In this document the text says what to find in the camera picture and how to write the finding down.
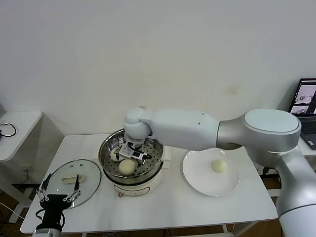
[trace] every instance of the laptop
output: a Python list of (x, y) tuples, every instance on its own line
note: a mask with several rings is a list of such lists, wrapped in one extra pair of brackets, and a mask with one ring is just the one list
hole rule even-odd
[(300, 79), (289, 113), (301, 121), (301, 137), (316, 150), (316, 78)]

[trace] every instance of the power cord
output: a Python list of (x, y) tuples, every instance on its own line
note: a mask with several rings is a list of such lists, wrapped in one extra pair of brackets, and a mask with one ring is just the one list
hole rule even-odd
[(13, 234), (13, 233), (15, 233), (15, 232), (18, 232), (18, 231), (20, 231), (20, 230), (17, 230), (17, 231), (13, 231), (13, 232), (11, 232), (11, 233), (8, 233), (8, 234), (0, 234), (1, 236), (0, 237), (5, 237), (5, 236), (9, 236), (10, 234)]
[(13, 187), (17, 188), (17, 187), (19, 187), (21, 184), (24, 184), (25, 182), (27, 182), (27, 181), (29, 180), (29, 170), (26, 169), (26, 170), (23, 170), (23, 172), (26, 173), (26, 178), (25, 178), (25, 180), (24, 180), (22, 183), (19, 183), (18, 185), (12, 185)]
[(0, 202), (0, 204), (1, 204), (2, 206), (5, 206), (5, 207), (8, 208), (10, 211), (12, 211), (15, 215), (17, 215), (18, 217), (20, 217), (20, 218), (22, 218), (22, 219), (24, 220), (24, 217), (20, 216), (18, 213), (16, 213), (15, 211), (13, 211), (10, 207), (4, 205), (2, 202)]
[(13, 126), (13, 124), (11, 123), (4, 123), (4, 124), (0, 124), (0, 126), (7, 126), (10, 125), (13, 129), (14, 129), (14, 133), (12, 135), (3, 135), (2, 131), (0, 130), (0, 137), (13, 137), (16, 134), (16, 128)]

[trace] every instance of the white wall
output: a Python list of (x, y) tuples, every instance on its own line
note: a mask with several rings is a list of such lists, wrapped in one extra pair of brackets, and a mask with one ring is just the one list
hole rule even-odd
[(314, 0), (0, 1), (0, 103), (41, 110), (65, 135), (115, 131), (139, 105), (219, 119), (276, 108), (299, 78), (316, 76), (315, 8)]

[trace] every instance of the laptop screen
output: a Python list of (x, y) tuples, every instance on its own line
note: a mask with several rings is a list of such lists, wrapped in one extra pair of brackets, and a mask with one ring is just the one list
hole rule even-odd
[(289, 112), (297, 116), (316, 115), (316, 79), (301, 79)]

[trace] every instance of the white plate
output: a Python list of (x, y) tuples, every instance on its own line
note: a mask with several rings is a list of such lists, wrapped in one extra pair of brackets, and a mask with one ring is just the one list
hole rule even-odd
[[(212, 161), (216, 159), (222, 159), (227, 163), (225, 172), (217, 173), (213, 170)], [(229, 151), (217, 148), (202, 152), (190, 151), (183, 160), (182, 169), (189, 184), (209, 196), (230, 194), (240, 182), (238, 167), (231, 161)]]

